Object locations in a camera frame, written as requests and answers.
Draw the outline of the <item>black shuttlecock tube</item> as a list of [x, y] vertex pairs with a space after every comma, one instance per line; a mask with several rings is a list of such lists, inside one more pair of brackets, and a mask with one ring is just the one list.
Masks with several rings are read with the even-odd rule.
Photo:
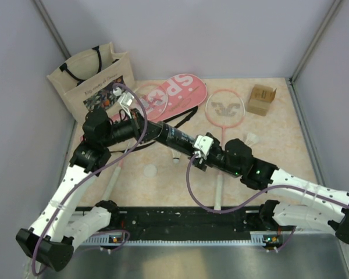
[[184, 155], [192, 157], [194, 154], [193, 143], [195, 142], [195, 139], [167, 123], [160, 122], [160, 124], [162, 125], [162, 129], [155, 141]]

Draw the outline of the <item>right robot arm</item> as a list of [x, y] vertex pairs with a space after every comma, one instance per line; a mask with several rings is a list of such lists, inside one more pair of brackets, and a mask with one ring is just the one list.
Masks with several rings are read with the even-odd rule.
[[333, 234], [349, 245], [349, 192], [328, 188], [296, 177], [275, 164], [253, 156], [240, 139], [221, 147], [208, 135], [197, 135], [192, 142], [192, 161], [238, 177], [258, 195], [272, 192], [297, 201], [298, 205], [269, 200], [260, 209], [260, 224], [267, 230], [295, 226]]

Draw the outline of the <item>translucent tube lid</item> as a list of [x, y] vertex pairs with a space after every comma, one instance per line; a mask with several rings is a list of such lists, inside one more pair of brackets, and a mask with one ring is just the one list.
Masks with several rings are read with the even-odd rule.
[[149, 178], [156, 176], [158, 169], [154, 164], [148, 164], [144, 167], [144, 175]]

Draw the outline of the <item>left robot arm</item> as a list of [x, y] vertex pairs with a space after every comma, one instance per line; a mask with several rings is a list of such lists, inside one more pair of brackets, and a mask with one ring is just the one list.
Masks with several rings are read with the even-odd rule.
[[83, 140], [73, 152], [69, 166], [58, 189], [29, 228], [21, 228], [15, 240], [22, 251], [32, 259], [32, 272], [41, 263], [54, 271], [61, 271], [70, 262], [75, 250], [100, 229], [115, 230], [120, 216], [114, 213], [111, 201], [98, 202], [86, 216], [70, 223], [80, 199], [87, 188], [107, 167], [122, 160], [125, 155], [110, 162], [109, 147], [134, 138], [137, 144], [154, 140], [163, 129], [163, 122], [149, 121], [145, 113], [130, 110], [126, 120], [113, 121], [106, 111], [95, 109], [86, 115]]

